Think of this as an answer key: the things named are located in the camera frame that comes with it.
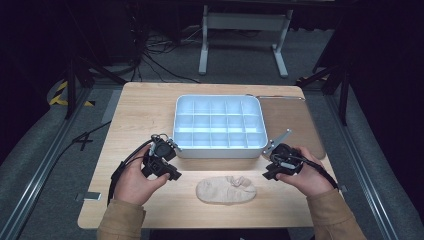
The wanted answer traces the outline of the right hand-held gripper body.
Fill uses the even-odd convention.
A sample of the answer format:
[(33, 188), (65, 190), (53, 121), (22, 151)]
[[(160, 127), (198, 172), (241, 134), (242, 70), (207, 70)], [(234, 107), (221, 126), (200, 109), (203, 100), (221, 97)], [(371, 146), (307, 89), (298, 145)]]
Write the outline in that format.
[(294, 175), (301, 171), (303, 162), (300, 151), (284, 143), (291, 133), (292, 130), (287, 129), (285, 133), (271, 139), (263, 150), (262, 155), (270, 161), (266, 172), (277, 170), (278, 173)]

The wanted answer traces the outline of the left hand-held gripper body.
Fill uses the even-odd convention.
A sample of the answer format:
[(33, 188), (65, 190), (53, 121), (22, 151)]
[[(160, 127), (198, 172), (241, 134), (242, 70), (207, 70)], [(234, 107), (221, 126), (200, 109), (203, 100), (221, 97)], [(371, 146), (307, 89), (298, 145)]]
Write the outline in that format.
[(170, 164), (170, 161), (177, 156), (176, 151), (180, 151), (180, 148), (167, 135), (152, 135), (150, 149), (143, 158), (143, 175), (145, 177), (150, 175), (160, 177), (169, 171), (178, 171), (175, 166)]

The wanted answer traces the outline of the beige sock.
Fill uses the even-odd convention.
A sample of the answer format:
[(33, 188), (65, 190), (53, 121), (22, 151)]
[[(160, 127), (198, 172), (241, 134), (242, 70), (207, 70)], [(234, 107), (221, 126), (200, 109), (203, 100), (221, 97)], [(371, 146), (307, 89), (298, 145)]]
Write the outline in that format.
[(208, 204), (241, 204), (251, 201), (256, 187), (244, 176), (219, 176), (201, 180), (196, 186), (197, 198)]

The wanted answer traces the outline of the white compartment tray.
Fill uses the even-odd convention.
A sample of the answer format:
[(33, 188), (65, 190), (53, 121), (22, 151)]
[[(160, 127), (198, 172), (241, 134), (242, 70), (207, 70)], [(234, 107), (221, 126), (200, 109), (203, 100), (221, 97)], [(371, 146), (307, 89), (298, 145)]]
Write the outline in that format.
[(186, 159), (258, 158), (268, 144), (259, 100), (250, 95), (182, 95), (173, 140)]

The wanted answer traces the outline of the person's left hand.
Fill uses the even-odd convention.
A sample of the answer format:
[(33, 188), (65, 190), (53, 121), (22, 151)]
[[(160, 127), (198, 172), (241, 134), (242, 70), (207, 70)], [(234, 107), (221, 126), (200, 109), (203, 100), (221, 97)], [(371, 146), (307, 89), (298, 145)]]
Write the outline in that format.
[(168, 173), (153, 180), (147, 179), (142, 173), (143, 157), (149, 149), (150, 146), (146, 146), (131, 158), (116, 184), (113, 195), (115, 200), (143, 205), (156, 190), (166, 184), (170, 177)]

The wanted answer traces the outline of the person's right hand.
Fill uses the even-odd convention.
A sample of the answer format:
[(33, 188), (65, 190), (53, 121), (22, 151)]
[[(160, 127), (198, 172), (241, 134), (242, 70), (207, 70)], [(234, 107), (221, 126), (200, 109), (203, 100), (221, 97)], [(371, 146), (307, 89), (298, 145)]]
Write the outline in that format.
[(303, 164), (302, 170), (296, 175), (279, 173), (276, 178), (294, 186), (307, 197), (316, 196), (334, 190), (332, 184), (315, 168)]

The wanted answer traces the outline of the black tripod stand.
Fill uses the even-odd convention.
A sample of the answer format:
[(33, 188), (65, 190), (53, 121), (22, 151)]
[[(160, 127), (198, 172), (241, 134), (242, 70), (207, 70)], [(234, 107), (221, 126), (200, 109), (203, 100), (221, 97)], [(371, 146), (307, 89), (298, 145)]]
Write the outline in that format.
[(100, 75), (109, 78), (113, 82), (125, 85), (126, 80), (112, 73), (106, 68), (89, 61), (81, 56), (74, 56), (70, 59), (67, 67), (65, 80), (68, 84), (67, 96), (68, 106), (65, 118), (70, 119), (77, 109), (77, 88), (76, 82), (79, 82), (84, 89), (90, 89), (94, 86), (95, 80), (90, 69), (96, 70)]
[(340, 89), (338, 117), (341, 120), (341, 123), (346, 126), (349, 76), (347, 70), (343, 66), (328, 67), (309, 77), (301, 77), (296, 81), (295, 85), (300, 88), (303, 88), (323, 78), (326, 78), (326, 80), (320, 88), (320, 91), (324, 95), (333, 95), (337, 89)]

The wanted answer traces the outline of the yellow black hazard tape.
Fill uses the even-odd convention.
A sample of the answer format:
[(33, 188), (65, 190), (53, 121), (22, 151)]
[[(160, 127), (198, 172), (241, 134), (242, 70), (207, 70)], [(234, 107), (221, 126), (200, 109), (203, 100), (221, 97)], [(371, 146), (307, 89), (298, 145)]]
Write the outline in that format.
[(49, 104), (50, 105), (62, 105), (67, 106), (68, 101), (61, 98), (62, 94), (64, 93), (65, 88), (68, 86), (68, 83), (66, 80), (62, 81), (59, 86), (57, 87), (53, 97), (51, 98)]

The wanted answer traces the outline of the metal floor rail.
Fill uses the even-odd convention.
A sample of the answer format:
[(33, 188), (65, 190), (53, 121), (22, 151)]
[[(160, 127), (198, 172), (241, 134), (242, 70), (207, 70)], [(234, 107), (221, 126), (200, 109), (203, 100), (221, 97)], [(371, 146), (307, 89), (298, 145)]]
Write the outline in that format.
[(352, 166), (359, 184), (364, 192), (365, 198), (370, 206), (372, 214), (376, 220), (378, 228), (384, 240), (399, 240), (394, 226), (389, 219), (386, 209), (381, 201), (381, 198), (375, 188), (375, 185), (366, 169), (362, 157), (354, 143), (347, 126), (345, 126), (339, 117), (337, 102), (330, 96), (324, 97), (332, 117), (336, 121), (337, 128), (341, 132), (342, 138), (347, 145), (348, 152), (352, 157)]
[(0, 167), (0, 240), (17, 240), (25, 228), (49, 176), (66, 144), (69, 132), (92, 90), (83, 89), (76, 109), (66, 119), (67, 108), (52, 107), (13, 149)]

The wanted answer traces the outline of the white metal table frame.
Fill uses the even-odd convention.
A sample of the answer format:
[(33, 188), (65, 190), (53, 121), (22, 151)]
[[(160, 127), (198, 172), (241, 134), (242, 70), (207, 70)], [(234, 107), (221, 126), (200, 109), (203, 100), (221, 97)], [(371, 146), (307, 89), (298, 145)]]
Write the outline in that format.
[(216, 30), (252, 30), (279, 32), (279, 40), (271, 46), (274, 59), (282, 78), (288, 77), (288, 71), (283, 59), (282, 47), (292, 20), (293, 11), (287, 10), (282, 15), (247, 14), (247, 13), (218, 13), (211, 12), (209, 7), (203, 7), (202, 16), (202, 47), (198, 73), (205, 75), (208, 64), (208, 31)]

